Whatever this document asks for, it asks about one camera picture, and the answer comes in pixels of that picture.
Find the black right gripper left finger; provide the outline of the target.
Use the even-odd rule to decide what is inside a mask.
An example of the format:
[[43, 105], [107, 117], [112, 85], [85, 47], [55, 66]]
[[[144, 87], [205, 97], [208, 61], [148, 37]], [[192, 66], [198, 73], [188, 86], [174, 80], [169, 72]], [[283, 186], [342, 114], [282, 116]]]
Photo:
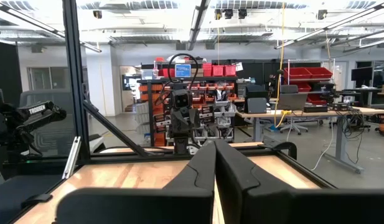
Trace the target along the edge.
[[55, 224], [212, 224], [216, 145], [201, 147], [162, 189], [84, 188], [59, 202]]

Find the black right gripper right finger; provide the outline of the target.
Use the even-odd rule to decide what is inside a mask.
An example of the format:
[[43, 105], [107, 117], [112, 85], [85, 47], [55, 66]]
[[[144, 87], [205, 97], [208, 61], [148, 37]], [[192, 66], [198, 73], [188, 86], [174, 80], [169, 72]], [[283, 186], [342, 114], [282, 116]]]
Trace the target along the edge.
[[215, 147], [226, 224], [384, 224], [384, 189], [296, 189], [226, 142]]

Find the black shelving rack orange bins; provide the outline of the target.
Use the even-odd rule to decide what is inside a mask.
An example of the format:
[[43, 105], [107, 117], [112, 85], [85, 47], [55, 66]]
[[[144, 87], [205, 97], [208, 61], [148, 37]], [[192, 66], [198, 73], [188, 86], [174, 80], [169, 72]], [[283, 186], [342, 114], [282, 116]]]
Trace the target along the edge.
[[237, 77], [204, 77], [202, 64], [199, 68], [191, 68], [192, 76], [177, 78], [174, 68], [159, 70], [155, 80], [139, 80], [140, 99], [149, 114], [144, 122], [150, 132], [152, 146], [161, 147], [174, 144], [170, 134], [171, 93], [174, 90], [186, 89], [192, 94], [191, 108], [198, 109], [207, 117], [200, 119], [201, 126], [192, 130], [191, 143], [202, 144], [206, 140], [223, 139], [234, 141], [234, 117], [236, 106]]

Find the blue and white sign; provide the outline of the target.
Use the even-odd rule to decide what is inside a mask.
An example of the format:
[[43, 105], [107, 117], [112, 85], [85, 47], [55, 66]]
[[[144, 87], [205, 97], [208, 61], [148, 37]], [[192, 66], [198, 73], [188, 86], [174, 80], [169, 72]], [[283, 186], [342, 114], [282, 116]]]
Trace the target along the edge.
[[176, 64], [175, 65], [175, 76], [177, 78], [189, 78], [191, 76], [191, 65], [190, 64]]

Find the grey box device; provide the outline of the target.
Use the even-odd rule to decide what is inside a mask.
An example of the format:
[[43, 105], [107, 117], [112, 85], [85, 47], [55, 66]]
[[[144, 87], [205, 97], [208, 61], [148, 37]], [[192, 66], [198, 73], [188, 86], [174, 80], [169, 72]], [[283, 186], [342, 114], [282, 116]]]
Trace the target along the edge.
[[266, 113], [266, 98], [247, 98], [245, 100], [245, 113], [263, 114]]

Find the grey office chair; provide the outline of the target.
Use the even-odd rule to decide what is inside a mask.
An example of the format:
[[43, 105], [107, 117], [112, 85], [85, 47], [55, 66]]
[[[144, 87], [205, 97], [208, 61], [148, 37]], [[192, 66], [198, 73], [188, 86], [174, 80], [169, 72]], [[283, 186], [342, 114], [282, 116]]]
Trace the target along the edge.
[[279, 129], [280, 133], [283, 133], [284, 130], [295, 130], [298, 135], [301, 135], [301, 131], [305, 130], [305, 132], [308, 132], [309, 129], [305, 126], [301, 126], [300, 123], [311, 123], [316, 122], [318, 125], [323, 125], [324, 122], [322, 119], [319, 118], [289, 118], [286, 122], [286, 125]]

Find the silver aluminium bar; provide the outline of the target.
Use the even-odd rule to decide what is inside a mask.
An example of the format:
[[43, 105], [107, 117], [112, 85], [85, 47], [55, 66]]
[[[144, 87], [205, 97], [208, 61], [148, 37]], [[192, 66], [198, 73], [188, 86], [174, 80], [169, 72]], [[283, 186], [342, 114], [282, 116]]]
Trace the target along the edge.
[[68, 159], [63, 170], [62, 179], [69, 179], [73, 175], [78, 160], [80, 146], [81, 137], [76, 136], [73, 140], [73, 144], [70, 149], [70, 154], [68, 155]]

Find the wooden top grey-leg desk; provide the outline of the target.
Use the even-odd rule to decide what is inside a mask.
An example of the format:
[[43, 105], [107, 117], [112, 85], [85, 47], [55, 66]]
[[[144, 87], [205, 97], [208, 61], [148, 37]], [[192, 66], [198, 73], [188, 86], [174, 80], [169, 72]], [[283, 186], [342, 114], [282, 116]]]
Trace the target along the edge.
[[323, 156], [326, 156], [328, 159], [331, 159], [332, 161], [344, 166], [348, 167], [349, 169], [355, 171], [358, 174], [361, 174], [364, 171], [364, 168], [357, 165], [357, 162], [352, 162], [347, 158], [347, 151], [345, 148], [347, 137], [346, 134], [343, 133], [342, 128], [346, 128], [346, 121], [345, 117], [347, 115], [353, 115], [353, 112], [357, 112], [358, 115], [375, 115], [375, 114], [384, 114], [384, 110], [381, 109], [373, 109], [373, 108], [360, 108], [360, 107], [353, 107], [350, 111], [332, 111], [329, 110], [326, 113], [305, 113], [301, 110], [296, 110], [292, 112], [282, 112], [281, 110], [270, 110], [263, 114], [248, 114], [248, 113], [241, 113], [236, 112], [236, 115], [241, 118], [252, 118], [253, 119], [253, 137], [252, 140], [254, 141], [260, 141], [263, 139], [261, 134], [261, 126], [260, 126], [260, 119], [264, 118], [337, 118], [337, 135], [336, 138], [334, 138], [334, 128], [331, 125], [332, 130], [332, 138], [330, 140], [330, 144], [328, 145], [327, 149], [322, 151], [315, 166], [312, 168], [312, 170], [316, 170], [317, 166], [319, 165], [320, 160]]

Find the grey laptop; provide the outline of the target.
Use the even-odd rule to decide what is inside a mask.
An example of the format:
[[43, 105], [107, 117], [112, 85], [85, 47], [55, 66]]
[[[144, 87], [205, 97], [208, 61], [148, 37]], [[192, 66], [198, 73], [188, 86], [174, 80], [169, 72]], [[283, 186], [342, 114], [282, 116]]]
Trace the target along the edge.
[[307, 96], [307, 93], [280, 94], [277, 107], [279, 110], [303, 110], [307, 101]]

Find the small black table clip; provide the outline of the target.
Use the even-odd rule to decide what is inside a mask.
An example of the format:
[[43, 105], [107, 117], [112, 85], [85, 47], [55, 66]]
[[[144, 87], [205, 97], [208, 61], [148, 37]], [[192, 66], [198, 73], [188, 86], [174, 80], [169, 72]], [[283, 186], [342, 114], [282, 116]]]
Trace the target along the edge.
[[45, 203], [45, 202], [50, 201], [52, 198], [53, 198], [53, 196], [51, 194], [33, 195], [33, 196], [29, 197], [28, 199], [26, 199], [25, 201], [23, 201], [21, 203], [21, 207], [26, 208], [29, 206], [34, 206], [38, 203]]

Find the large red storage bin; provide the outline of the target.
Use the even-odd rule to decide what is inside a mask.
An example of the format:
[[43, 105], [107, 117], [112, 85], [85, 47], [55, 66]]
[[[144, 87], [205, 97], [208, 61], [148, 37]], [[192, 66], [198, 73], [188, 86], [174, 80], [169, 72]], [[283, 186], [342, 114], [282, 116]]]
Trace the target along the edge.
[[312, 73], [304, 67], [291, 67], [284, 69], [284, 76], [288, 80], [309, 79]]
[[330, 79], [333, 73], [324, 67], [307, 67], [306, 70], [311, 73], [313, 79]]

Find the black computer monitor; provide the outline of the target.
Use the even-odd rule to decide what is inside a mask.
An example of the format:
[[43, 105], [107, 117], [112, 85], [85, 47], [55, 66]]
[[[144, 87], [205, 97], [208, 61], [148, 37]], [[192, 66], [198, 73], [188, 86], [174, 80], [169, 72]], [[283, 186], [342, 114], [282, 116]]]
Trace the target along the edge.
[[351, 80], [355, 82], [356, 88], [361, 88], [362, 86], [370, 86], [372, 76], [372, 67], [355, 68], [352, 69], [351, 72]]

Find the black arched frame bracket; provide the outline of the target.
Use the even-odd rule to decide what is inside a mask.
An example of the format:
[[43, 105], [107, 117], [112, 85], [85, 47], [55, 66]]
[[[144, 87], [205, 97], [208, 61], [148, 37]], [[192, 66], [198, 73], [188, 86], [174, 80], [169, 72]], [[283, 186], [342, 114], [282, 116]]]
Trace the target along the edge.
[[288, 156], [292, 157], [293, 159], [297, 159], [297, 146], [293, 142], [280, 142], [278, 144], [275, 144], [274, 146], [270, 146], [267, 144], [262, 145], [265, 149], [270, 149], [272, 151], [282, 151], [282, 150], [288, 150]]

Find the black aluminium table frame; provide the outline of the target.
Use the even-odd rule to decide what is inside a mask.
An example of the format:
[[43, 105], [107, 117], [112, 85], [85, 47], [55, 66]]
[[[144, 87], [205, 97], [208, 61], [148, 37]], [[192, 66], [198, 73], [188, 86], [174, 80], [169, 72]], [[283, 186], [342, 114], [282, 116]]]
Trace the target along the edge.
[[[181, 158], [165, 161], [115, 162], [113, 164], [109, 164], [106, 157], [102, 157], [96, 164], [91, 161], [89, 144], [86, 141], [88, 137], [87, 113], [81, 107], [83, 75], [76, 0], [62, 0], [62, 7], [67, 64], [73, 91], [75, 132], [82, 137], [81, 158], [76, 172], [71, 177], [61, 180], [49, 189], [48, 193], [53, 196], [52, 199], [48, 202], [27, 206], [10, 224], [53, 224], [60, 200], [69, 193], [85, 187], [123, 188], [129, 185], [132, 188], [146, 186], [160, 189], [187, 165], [187, 161]], [[332, 184], [309, 171], [285, 153], [270, 154], [265, 150], [257, 151], [252, 148], [250, 143], [236, 143], [234, 146], [250, 153], [251, 159], [264, 170], [293, 187], [300, 189], [333, 187]]]

